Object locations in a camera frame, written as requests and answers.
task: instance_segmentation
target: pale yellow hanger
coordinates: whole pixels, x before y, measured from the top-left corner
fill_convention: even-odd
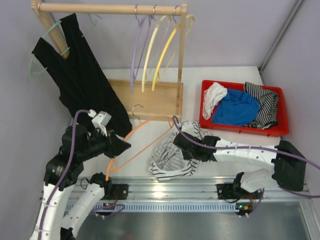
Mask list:
[[[162,16],[160,18],[160,20],[157,22],[155,28],[154,28],[154,31],[153,31],[153,34],[151,36],[151,39],[150,39],[150,43],[149,43],[149,46],[148,46],[148,50],[146,52],[146,57],[145,57],[145,61],[144,61],[144,67],[143,67],[143,74],[142,74],[142,82],[141,82],[141,89],[142,89],[142,92],[145,91],[145,82],[148,80],[148,76],[147,76],[147,68],[148,68],[148,62],[149,62],[149,58],[150,58],[150,53],[151,53],[151,50],[152,50],[152,47],[153,47],[153,44],[154,44],[154,41],[156,39],[156,35],[158,33],[158,30],[161,26],[161,24],[163,23],[163,21],[167,19],[167,28],[163,34],[163,37],[162,37],[162,40],[161,40],[161,43],[160,43],[160,46],[162,46],[162,43],[164,42],[165,38],[166,38],[166,35],[167,35],[167,32],[169,30],[169,27],[170,27],[170,22],[171,22],[171,17],[170,16]],[[155,57],[154,57],[154,60],[157,59],[158,55],[160,53],[160,48],[158,49]]]
[[[189,34],[189,32],[190,32],[190,30],[191,30],[191,28],[192,28],[192,26],[193,26],[193,24],[194,24],[195,16],[193,16],[193,15],[188,15],[188,16],[186,16],[186,19],[190,19],[190,27],[189,27],[188,31],[186,32],[186,34],[184,35],[185,38],[186,38],[187,35]],[[166,65],[165,69],[163,70],[163,73],[162,73],[161,76],[159,77],[160,66],[161,66],[161,64],[162,64],[162,62],[163,62],[163,60],[164,60],[164,57],[165,57],[166,52],[167,52],[167,50],[168,50],[168,48],[169,48],[169,46],[170,46],[170,44],[171,44],[171,42],[172,42],[172,39],[173,39],[174,36],[176,35],[176,33],[177,33],[178,29],[180,28],[180,26],[181,26],[181,22],[179,22],[179,23],[175,26],[174,30],[172,31],[172,33],[171,33],[168,41],[166,42],[166,44],[165,44],[165,46],[164,46],[164,48],[163,48],[162,54],[161,54],[161,56],[160,56],[158,65],[156,66],[155,73],[154,73],[154,76],[153,76],[152,91],[155,90],[156,82],[159,82],[159,80],[163,77],[163,75],[165,74],[167,68],[169,67],[169,65],[171,64],[172,60],[174,59],[175,55],[177,54],[177,52],[178,52],[178,50],[179,50],[179,47],[175,50],[173,56],[171,57],[170,61],[169,61],[168,64]]]

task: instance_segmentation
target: red basket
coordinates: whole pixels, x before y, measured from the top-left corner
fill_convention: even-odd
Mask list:
[[[202,81],[202,89],[201,89],[201,103],[200,103],[200,116],[199,123],[201,128],[203,129],[215,129],[229,132],[237,132],[237,133],[245,133],[245,134],[256,134],[256,135],[264,135],[267,137],[279,137],[281,135],[287,135],[289,133],[289,124],[285,106],[285,99],[282,93],[281,88],[275,86],[261,86],[263,89],[269,89],[276,92],[279,96],[279,102],[277,104],[277,126],[273,126],[270,129],[257,129],[252,127],[245,126],[232,126],[225,124],[217,124],[212,123],[211,120],[216,112],[217,106],[213,109],[213,114],[211,114],[210,119],[205,120],[202,117],[203,103],[204,103],[204,91],[207,90],[214,82],[217,82],[224,86],[227,89],[235,89],[235,90],[244,90],[243,83],[234,83],[234,82],[226,82],[226,81],[212,81],[212,80],[203,80]]]

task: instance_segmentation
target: wooden board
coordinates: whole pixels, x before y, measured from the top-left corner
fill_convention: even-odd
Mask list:
[[[177,82],[158,82],[154,91],[152,91],[152,82],[147,82],[144,85],[144,92],[141,92],[141,81],[135,81],[133,92],[131,92],[129,80],[109,79],[108,81],[131,119],[137,119],[132,115],[132,108],[140,104],[144,107],[136,106],[134,115],[139,116],[141,120],[147,120],[160,115],[176,115],[181,120],[183,83],[181,83],[179,104],[177,106]]]

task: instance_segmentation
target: hanger hook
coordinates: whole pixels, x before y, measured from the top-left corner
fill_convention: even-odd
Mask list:
[[[138,5],[139,5],[139,4],[135,5],[134,13],[135,13],[135,18],[138,20],[138,24],[140,24],[140,20],[139,20],[138,17],[137,17],[137,6],[138,6]]]
[[[175,20],[175,13],[176,13],[177,7],[179,7],[179,5],[175,6],[175,8],[173,10],[173,21],[175,22],[175,24],[177,24],[177,21]]]
[[[152,10],[152,19],[153,19],[153,20],[155,20],[155,21],[157,21],[157,20],[155,19],[155,10],[156,10],[156,6],[158,6],[158,5],[157,5],[157,4],[156,4],[156,5],[154,5],[153,10]]]
[[[136,104],[136,105],[134,105],[133,108],[132,108],[132,116],[138,118],[138,119],[139,119],[139,122],[141,123],[140,117],[136,116],[135,113],[134,113],[136,106],[140,106],[140,107],[142,107],[142,108],[144,108],[144,106],[142,106],[141,104]]]
[[[42,17],[47,18],[48,16],[42,15],[42,12],[40,11],[40,6],[41,6],[41,4],[43,4],[43,2],[39,3],[39,5],[38,5],[38,13],[39,13]]]

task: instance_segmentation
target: gray wall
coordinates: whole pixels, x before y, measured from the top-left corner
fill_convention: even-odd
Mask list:
[[[294,0],[188,2],[196,23],[186,42],[186,66],[255,66],[261,63]],[[176,3],[181,2],[164,0],[160,4]],[[79,18],[83,31],[90,28],[88,17]],[[87,36],[93,52],[103,68],[128,67],[135,17],[104,16],[103,21]],[[35,223],[46,163],[58,150],[69,114],[46,73],[28,80],[31,51],[44,33],[29,0],[0,2],[0,32],[0,238],[24,240]]]
[[[57,153],[68,111],[44,74],[28,80],[31,51],[43,34],[28,0],[0,3],[0,239],[30,237],[46,163]]]
[[[267,85],[281,87],[290,124],[286,137],[306,158],[320,164],[320,1],[306,0],[264,71]],[[308,167],[306,180],[320,195],[320,173]],[[320,201],[316,200],[320,214]]]
[[[296,0],[186,0],[194,26],[185,42],[185,67],[259,66]],[[48,0],[59,3],[92,3],[91,0]],[[180,5],[182,0],[95,0],[100,4]],[[66,14],[54,14],[55,19]],[[86,39],[103,69],[130,68],[138,29],[134,15],[103,15]],[[80,16],[81,29],[90,29],[87,16]],[[161,29],[154,53],[161,42]],[[169,48],[167,64],[178,46],[176,37]],[[178,66],[178,56],[172,62]]]

